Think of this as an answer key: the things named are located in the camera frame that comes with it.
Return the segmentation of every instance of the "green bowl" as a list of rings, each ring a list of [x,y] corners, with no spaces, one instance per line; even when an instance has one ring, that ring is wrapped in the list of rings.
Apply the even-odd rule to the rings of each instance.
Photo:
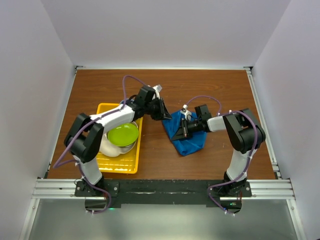
[[[108,134],[108,140],[118,147],[126,147],[133,144],[139,136],[138,128],[132,123],[125,123],[111,129]]]

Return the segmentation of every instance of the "white backdrop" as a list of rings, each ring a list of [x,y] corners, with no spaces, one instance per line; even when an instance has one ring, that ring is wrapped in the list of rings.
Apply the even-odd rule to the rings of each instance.
[[[0,239],[16,240],[56,143],[73,65],[39,0],[0,1]]]
[[[320,1],[292,0],[253,68],[280,171],[308,239],[320,239]]]
[[[248,67],[289,0],[42,0],[86,67]]]

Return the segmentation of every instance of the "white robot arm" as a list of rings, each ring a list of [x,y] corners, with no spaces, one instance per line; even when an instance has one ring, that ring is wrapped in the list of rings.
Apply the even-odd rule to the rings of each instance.
[[[133,101],[126,101],[118,107],[94,115],[79,114],[71,126],[64,144],[67,147],[79,130],[88,122],[97,119],[70,146],[73,157],[80,162],[81,170],[90,184],[103,188],[104,180],[99,171],[97,154],[103,134],[125,123],[130,123],[148,114],[153,120],[171,119],[163,99],[160,97],[161,86],[143,86]]]
[[[234,149],[230,165],[224,173],[224,181],[231,182],[231,184],[224,186],[224,192],[229,193],[243,187],[247,181],[247,169],[250,164],[248,158],[252,159],[261,143],[266,139],[266,134],[258,120],[248,108],[212,117],[207,105],[195,107],[197,119],[192,120],[187,107],[184,105],[180,111],[184,118],[181,119],[180,127],[171,140],[183,141],[191,138],[194,132],[199,131],[227,130]]]

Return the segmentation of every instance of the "blue cloth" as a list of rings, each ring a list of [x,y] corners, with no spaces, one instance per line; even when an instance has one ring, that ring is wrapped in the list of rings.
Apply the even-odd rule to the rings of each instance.
[[[176,111],[171,114],[171,120],[163,120],[162,124],[164,129],[171,140],[172,137],[176,134],[181,119],[184,118],[184,115],[180,111]],[[206,142],[207,133],[205,131],[193,132],[192,138],[184,139],[184,140],[175,140],[172,141],[175,149],[182,155],[187,156],[189,154],[193,154],[196,151],[199,151],[204,148]]]

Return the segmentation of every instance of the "wooden table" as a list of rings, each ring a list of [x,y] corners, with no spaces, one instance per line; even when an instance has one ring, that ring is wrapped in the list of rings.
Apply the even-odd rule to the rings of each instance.
[[[95,114],[99,103],[119,103],[123,99],[122,78],[135,76],[146,84],[161,84],[166,107],[173,113],[197,95],[214,96],[222,103],[222,112],[250,108],[258,117],[254,98],[244,70],[78,70],[56,144],[52,163],[65,149],[64,138],[79,113]],[[128,78],[127,96],[137,94],[141,84]],[[213,100],[198,98],[189,105],[207,104],[212,115],[219,106]],[[226,131],[209,133],[204,149],[180,156],[160,121],[145,116],[138,172],[136,174],[103,173],[113,179],[222,179],[233,148]],[[80,173],[74,164],[49,170],[50,179],[75,179]],[[248,171],[249,179],[275,179],[266,144],[254,155]]]

